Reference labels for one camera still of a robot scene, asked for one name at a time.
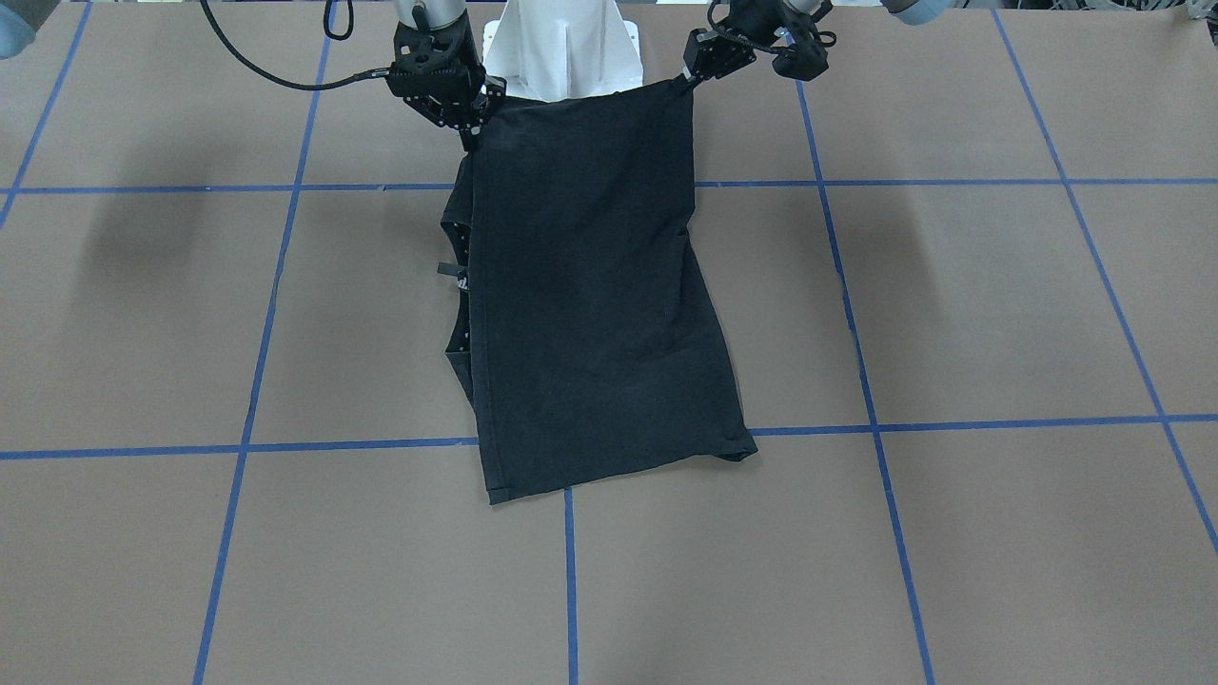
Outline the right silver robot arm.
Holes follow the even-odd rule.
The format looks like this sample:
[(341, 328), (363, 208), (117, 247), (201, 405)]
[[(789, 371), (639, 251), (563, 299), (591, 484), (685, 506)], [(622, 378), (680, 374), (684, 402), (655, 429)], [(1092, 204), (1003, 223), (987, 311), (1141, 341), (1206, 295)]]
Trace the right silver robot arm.
[(484, 126), (505, 99), (505, 80), (479, 56), (465, 1), (396, 1), (400, 26), (386, 77), (392, 95), (438, 128), (477, 147)]

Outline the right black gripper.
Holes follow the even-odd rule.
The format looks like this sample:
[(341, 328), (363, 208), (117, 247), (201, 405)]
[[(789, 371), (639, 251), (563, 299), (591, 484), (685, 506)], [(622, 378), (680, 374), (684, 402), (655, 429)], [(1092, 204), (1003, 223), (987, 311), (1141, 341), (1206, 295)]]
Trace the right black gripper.
[(390, 91), (441, 128), (460, 130), (462, 150), (475, 151), (479, 135), (505, 100), (505, 80), (487, 78), (471, 26), (421, 30), (401, 22), (393, 34)]

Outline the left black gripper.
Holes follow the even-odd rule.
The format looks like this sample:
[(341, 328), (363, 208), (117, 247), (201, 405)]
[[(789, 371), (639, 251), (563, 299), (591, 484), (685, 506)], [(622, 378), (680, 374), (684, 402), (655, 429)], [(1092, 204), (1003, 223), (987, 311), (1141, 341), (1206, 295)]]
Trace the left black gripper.
[(831, 1), (709, 1), (706, 26), (691, 30), (687, 65), (676, 78), (681, 91), (722, 79), (753, 65), (761, 52), (775, 74), (810, 82), (828, 69), (836, 34), (818, 29)]

